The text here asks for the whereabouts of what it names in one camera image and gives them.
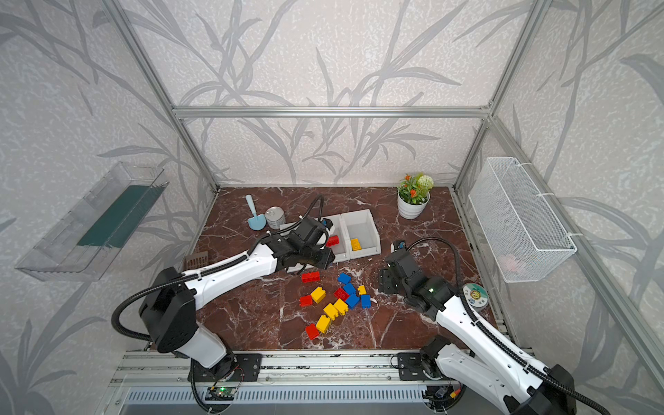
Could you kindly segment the small red lego brick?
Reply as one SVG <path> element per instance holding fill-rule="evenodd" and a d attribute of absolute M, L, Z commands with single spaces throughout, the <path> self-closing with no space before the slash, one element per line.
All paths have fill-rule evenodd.
<path fill-rule="evenodd" d="M 314 303 L 314 301 L 313 301 L 313 298 L 311 297 L 311 295 L 303 296 L 303 297 L 300 297 L 300 299 L 299 299 L 299 305 L 302 308 L 312 306 L 313 303 Z"/>

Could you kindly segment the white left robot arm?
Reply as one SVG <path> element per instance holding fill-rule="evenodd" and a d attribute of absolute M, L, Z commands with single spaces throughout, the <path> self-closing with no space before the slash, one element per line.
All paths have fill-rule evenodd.
<path fill-rule="evenodd" d="M 228 348 L 221 337 L 197 321 L 197 312 L 241 285 L 298 264 L 326 269 L 335 259 L 326 246 L 334 230 L 330 218 L 306 217 L 287 235 L 267 235 L 251 250 L 212 266 L 183 273 L 174 268 L 162 271 L 152 287 L 154 292 L 139 308 L 157 351 L 187 356 L 204 368 L 219 367 L 228 359 Z"/>

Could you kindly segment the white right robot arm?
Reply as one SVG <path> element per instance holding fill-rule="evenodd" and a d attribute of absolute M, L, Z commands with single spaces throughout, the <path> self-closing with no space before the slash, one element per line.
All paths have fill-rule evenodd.
<path fill-rule="evenodd" d="M 406 249 L 386 258 L 380 283 L 399 292 L 415 310 L 448 330 L 468 349 L 436 335 L 421 348 L 424 373 L 459 381 L 504 414 L 574 414 L 574 398 L 552 387 L 541 375 L 552 375 L 565 387 L 574 381 L 561 366 L 551 369 L 529 356 L 464 303 L 463 294 L 446 279 L 428 277 Z"/>

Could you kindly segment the yellow lego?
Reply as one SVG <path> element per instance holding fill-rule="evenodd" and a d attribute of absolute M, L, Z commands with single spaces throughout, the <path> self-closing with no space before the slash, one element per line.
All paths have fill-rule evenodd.
<path fill-rule="evenodd" d="M 361 242 L 358 239 L 352 239 L 351 240 L 351 249 L 352 249 L 353 252 L 361 251 L 361 249 L 362 249 Z"/>

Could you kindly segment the long red lego brick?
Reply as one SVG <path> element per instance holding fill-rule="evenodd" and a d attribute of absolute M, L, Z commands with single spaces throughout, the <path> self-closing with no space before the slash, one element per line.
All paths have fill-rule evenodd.
<path fill-rule="evenodd" d="M 330 238 L 328 238 L 326 242 L 327 247 L 334 247 L 340 243 L 339 236 L 338 235 L 332 235 Z"/>

